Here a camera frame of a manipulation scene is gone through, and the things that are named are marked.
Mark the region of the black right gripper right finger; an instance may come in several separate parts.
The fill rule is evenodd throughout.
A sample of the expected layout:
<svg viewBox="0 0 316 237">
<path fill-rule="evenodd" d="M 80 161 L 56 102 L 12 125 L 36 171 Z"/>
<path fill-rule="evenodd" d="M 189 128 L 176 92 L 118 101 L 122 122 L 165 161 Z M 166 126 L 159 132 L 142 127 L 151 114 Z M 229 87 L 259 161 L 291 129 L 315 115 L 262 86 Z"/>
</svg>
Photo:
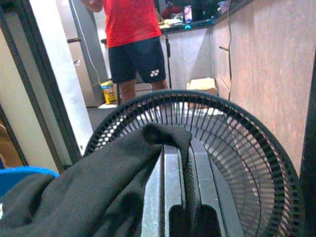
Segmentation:
<svg viewBox="0 0 316 237">
<path fill-rule="evenodd" d="M 195 138 L 188 156 L 188 222 L 190 237 L 244 236 L 230 188 Z"/>
</svg>

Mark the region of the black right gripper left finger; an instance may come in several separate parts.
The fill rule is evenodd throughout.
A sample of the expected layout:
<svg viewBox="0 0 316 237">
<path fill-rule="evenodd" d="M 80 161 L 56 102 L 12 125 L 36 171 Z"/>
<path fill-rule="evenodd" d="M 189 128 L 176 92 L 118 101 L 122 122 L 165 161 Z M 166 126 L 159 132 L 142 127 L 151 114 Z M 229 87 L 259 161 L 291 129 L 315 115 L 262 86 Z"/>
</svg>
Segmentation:
<svg viewBox="0 0 316 237">
<path fill-rule="evenodd" d="M 186 201 L 180 150 L 165 145 L 146 183 L 142 237 L 183 237 Z"/>
</svg>

